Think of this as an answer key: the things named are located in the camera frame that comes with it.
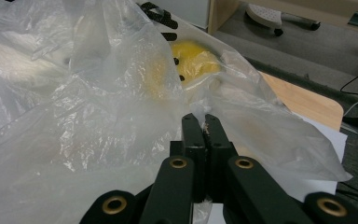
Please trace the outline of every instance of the wooden table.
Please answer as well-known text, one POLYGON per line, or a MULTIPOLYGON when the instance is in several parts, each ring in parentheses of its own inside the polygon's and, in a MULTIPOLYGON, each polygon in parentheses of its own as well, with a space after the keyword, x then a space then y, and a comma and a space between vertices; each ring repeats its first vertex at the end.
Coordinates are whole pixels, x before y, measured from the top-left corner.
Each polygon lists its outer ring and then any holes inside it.
POLYGON ((339 103, 276 77, 260 74, 291 111, 339 131, 344 113, 339 103))

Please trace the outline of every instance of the screw hole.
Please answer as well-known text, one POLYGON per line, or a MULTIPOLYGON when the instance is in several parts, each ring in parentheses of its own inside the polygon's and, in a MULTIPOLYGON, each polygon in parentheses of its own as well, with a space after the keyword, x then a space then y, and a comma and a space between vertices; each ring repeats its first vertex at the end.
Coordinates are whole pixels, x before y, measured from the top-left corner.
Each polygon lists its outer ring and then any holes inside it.
POLYGON ((317 204, 325 213, 334 217, 345 217, 348 214, 342 204, 329 198, 318 199, 317 204))
POLYGON ((113 196, 103 202, 103 211, 107 215, 114 215, 122 212, 127 206, 127 201, 121 196, 113 196))
POLYGON ((173 168, 184 168, 185 166, 187 166, 187 161, 182 159, 173 159, 170 161, 170 165, 173 168))
POLYGON ((254 166, 251 161, 246 159, 238 159, 235 161, 235 164, 242 169, 251 169, 254 166))

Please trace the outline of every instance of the transparent plastic bag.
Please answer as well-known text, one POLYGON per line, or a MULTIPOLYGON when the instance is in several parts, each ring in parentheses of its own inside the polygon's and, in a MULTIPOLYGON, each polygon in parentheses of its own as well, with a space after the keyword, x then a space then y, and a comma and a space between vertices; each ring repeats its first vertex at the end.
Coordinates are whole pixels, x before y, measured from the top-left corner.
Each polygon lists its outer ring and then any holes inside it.
POLYGON ((18 0, 0 19, 0 88, 19 111, 0 123, 0 223, 76 223, 107 191, 138 193, 188 113, 169 45, 133 2, 86 1, 77 22, 51 4, 18 0))
POLYGON ((204 124, 205 114, 218 117, 241 155, 254 157, 273 175, 345 181, 331 142, 284 105, 271 104, 264 79, 241 71, 246 61, 235 52, 221 57, 225 70, 188 83, 191 112, 204 124))

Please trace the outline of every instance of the metal ring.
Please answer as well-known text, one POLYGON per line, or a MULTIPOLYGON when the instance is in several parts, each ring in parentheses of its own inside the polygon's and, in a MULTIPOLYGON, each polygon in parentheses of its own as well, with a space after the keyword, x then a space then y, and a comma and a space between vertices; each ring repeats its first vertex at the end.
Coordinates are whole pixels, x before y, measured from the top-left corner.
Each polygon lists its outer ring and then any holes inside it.
POLYGON ((127 200, 125 198, 123 198, 121 196, 112 196, 103 202, 103 211, 107 215, 114 215, 114 214, 117 214, 117 213, 120 213, 121 211, 123 211, 124 208, 126 208, 126 206, 127 206, 127 200), (120 202, 120 206, 111 208, 111 207, 109 207, 109 204, 111 202, 120 202))
POLYGON ((185 166, 187 166, 187 161, 182 160, 182 159, 173 159, 170 161, 170 165, 173 168, 184 168, 185 166))
POLYGON ((316 203, 325 213, 327 213, 329 215, 332 215, 335 217, 345 217, 348 214, 347 209, 344 206, 342 206, 342 204, 340 204, 339 202, 334 201, 332 199, 321 198, 321 199, 318 199, 318 201, 316 201, 316 203), (331 204, 335 205, 337 207, 337 210, 327 207, 326 206, 327 203, 331 203, 331 204))
POLYGON ((254 167, 253 163, 251 161, 248 161, 246 159, 237 159, 235 161, 235 164, 243 169, 251 169, 252 167, 254 167))

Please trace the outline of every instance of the yellow toy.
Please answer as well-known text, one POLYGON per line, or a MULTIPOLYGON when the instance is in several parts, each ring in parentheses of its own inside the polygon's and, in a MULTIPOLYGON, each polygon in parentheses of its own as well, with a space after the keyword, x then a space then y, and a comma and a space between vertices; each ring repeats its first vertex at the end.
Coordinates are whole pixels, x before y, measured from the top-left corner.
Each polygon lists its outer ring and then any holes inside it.
POLYGON ((220 63, 209 50, 191 40, 171 44, 173 58, 176 58, 176 69, 185 85, 191 80, 205 74, 221 70, 220 63))

